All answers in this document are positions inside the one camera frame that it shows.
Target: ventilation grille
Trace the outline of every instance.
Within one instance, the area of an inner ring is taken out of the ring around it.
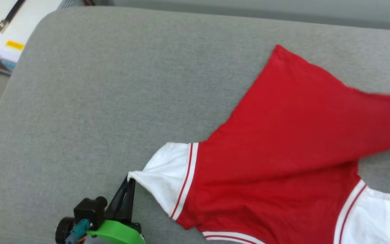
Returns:
[[[76,6],[76,0],[65,0],[65,2],[63,3],[61,8],[65,9],[65,8],[71,8],[74,6]]]

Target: white stripe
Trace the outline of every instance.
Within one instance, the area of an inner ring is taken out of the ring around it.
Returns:
[[[365,187],[365,182],[361,179],[358,184],[354,187],[354,189],[351,191],[350,196],[348,196],[347,201],[345,201],[344,206],[341,209],[341,212],[339,213],[338,219],[336,221],[335,226],[335,234],[333,237],[333,244],[340,244],[339,240],[341,239],[341,230],[342,230],[342,224],[345,221],[345,217],[347,216],[347,212],[352,207],[353,201],[356,199],[360,191]]]
[[[234,241],[234,242],[243,243],[243,244],[252,244],[252,243],[247,242],[247,241],[242,241],[242,240],[238,240],[238,239],[234,239],[234,238],[226,238],[226,237],[207,237],[206,240],[209,240],[209,241]]]
[[[251,242],[256,243],[256,244],[265,244],[264,242],[260,241],[259,239],[255,238],[255,237],[252,237],[252,236],[249,236],[249,235],[245,235],[245,234],[242,234],[242,233],[237,233],[237,232],[205,231],[202,234],[208,240],[213,240],[211,238],[222,238],[222,239],[215,239],[215,240],[225,240],[224,238],[226,238],[228,241],[239,242],[239,240],[233,239],[233,237],[236,237],[236,238],[240,238],[240,239],[243,239],[243,240],[246,240],[246,241],[251,241]],[[211,235],[220,235],[220,236],[223,236],[223,237],[209,237]]]
[[[177,209],[175,210],[174,216],[172,219],[177,220],[181,211],[183,210],[183,205],[185,205],[186,197],[188,196],[189,189],[191,188],[192,180],[194,179],[195,173],[195,164],[196,164],[196,156],[198,152],[198,142],[192,143],[192,158],[191,158],[191,167],[189,168],[188,180],[186,181],[185,187],[181,192],[180,201],[178,202]]]

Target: green plastic part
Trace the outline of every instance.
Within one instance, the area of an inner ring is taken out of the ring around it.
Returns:
[[[105,220],[98,230],[88,230],[87,235],[97,235],[112,244],[146,244],[136,230],[113,220]]]

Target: red stripe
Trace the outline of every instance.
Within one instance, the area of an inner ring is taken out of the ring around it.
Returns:
[[[353,207],[354,203],[356,202],[356,200],[359,198],[359,196],[361,195],[361,193],[364,191],[365,187],[367,187],[367,184],[364,185],[364,187],[362,187],[362,190],[359,192],[359,194],[356,196],[356,198],[353,200],[353,202],[351,203],[351,206],[350,208],[348,209],[347,211],[347,214],[345,215],[345,219],[344,219],[344,222],[342,223],[342,227],[341,227],[341,233],[339,235],[339,244],[341,244],[341,241],[342,241],[342,231],[344,230],[344,226],[345,226],[345,221],[347,221],[347,217],[348,217],[348,214],[350,213],[350,210],[351,208]]]
[[[209,237],[231,238],[231,239],[236,239],[236,240],[240,240],[240,241],[246,241],[247,243],[251,243],[251,244],[257,244],[255,242],[248,241],[248,240],[245,240],[243,238],[238,238],[238,237],[234,237],[234,236],[226,236],[226,235],[207,235],[207,236],[205,236],[205,238],[209,238]]]
[[[191,143],[191,152],[189,153],[189,165],[188,165],[188,171],[186,173],[186,179],[185,179],[185,182],[183,183],[183,186],[181,187],[180,195],[178,196],[177,204],[175,205],[175,208],[174,208],[174,211],[172,212],[171,218],[174,217],[175,211],[177,210],[178,204],[180,203],[180,198],[181,198],[181,195],[183,193],[183,189],[185,188],[186,182],[188,181],[188,178],[189,178],[189,171],[191,168],[191,160],[192,160],[192,145],[193,144]]]

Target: white machine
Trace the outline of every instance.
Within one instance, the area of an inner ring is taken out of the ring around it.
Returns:
[[[0,72],[11,74],[28,38],[47,14],[82,0],[0,0]]]

